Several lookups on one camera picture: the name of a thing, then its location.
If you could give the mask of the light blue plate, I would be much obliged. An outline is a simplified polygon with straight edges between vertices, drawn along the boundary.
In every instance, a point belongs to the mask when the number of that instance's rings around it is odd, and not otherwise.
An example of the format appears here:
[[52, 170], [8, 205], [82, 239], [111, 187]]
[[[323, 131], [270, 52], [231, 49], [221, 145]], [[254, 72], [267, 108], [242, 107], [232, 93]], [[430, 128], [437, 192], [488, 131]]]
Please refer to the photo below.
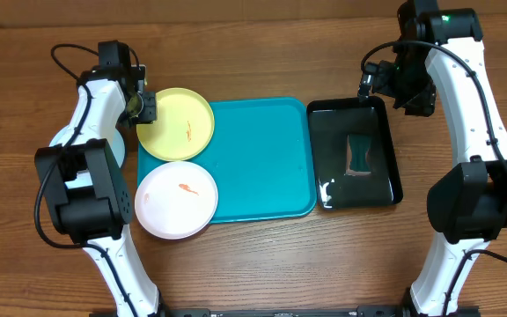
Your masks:
[[[62, 129], [60, 129], [56, 134], [55, 136], [52, 138], [51, 142], [50, 142], [50, 146], [55, 146], [58, 144], [58, 141], [62, 138], [62, 136], [65, 134], [66, 132], [66, 127], [63, 127]], [[125, 162], [125, 159], [126, 159], [126, 156], [127, 156], [127, 153], [126, 153], [126, 146], [125, 146], [125, 141], [124, 141], [124, 138], [121, 134], [121, 132], [116, 129], [114, 131], [114, 137], [113, 137], [113, 141], [112, 141], [112, 144], [111, 144], [111, 149], [112, 149], [112, 152], [113, 152], [113, 155], [116, 159], [116, 162], [118, 164], [119, 167], [122, 167], [124, 162]]]

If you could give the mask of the green scrub sponge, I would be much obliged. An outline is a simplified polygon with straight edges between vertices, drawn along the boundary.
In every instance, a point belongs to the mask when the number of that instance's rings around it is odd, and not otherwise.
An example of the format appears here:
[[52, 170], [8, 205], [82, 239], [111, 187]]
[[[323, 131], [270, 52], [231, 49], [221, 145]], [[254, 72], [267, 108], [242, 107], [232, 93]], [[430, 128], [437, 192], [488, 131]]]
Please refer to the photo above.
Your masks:
[[346, 174], [364, 176], [371, 173], [371, 168], [368, 163], [368, 152], [370, 148], [370, 136], [360, 134], [348, 135]]

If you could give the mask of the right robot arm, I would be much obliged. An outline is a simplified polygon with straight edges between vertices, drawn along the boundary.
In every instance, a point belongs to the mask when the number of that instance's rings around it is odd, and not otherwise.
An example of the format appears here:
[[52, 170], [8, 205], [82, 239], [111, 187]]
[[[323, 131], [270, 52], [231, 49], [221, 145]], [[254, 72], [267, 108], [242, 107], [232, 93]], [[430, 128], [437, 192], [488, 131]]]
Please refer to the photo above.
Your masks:
[[391, 97], [406, 114], [444, 109], [452, 169], [427, 195], [434, 238], [400, 316], [475, 316], [458, 304], [476, 259], [507, 228], [507, 130], [485, 65], [483, 33], [470, 8], [442, 10], [434, 1], [403, 3], [400, 38], [389, 43], [393, 62], [361, 62], [357, 96]]

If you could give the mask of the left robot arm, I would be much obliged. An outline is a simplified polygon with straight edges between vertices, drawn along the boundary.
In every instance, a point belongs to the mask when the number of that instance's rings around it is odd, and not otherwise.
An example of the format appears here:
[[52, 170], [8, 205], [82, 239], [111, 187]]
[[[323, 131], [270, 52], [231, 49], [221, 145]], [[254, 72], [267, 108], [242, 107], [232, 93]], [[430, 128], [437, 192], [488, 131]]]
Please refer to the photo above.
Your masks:
[[155, 102], [145, 91], [142, 65], [95, 67], [77, 80], [78, 100], [70, 123], [51, 145], [35, 153], [40, 189], [34, 223], [40, 237], [40, 205], [48, 206], [57, 232], [71, 249], [85, 251], [103, 276], [117, 316], [159, 316], [162, 299], [140, 261], [130, 231], [132, 197], [121, 172], [126, 154], [118, 124], [145, 121]]

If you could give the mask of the yellow-green plate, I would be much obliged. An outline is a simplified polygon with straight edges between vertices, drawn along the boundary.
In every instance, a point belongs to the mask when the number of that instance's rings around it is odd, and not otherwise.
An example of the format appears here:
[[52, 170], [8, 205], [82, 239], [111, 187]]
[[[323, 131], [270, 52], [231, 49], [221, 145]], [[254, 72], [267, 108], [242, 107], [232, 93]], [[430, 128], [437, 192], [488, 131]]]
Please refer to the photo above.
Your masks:
[[139, 125], [140, 145], [164, 161], [191, 159], [201, 153], [214, 134], [215, 118], [209, 102], [186, 88], [168, 88], [156, 93], [158, 118]]

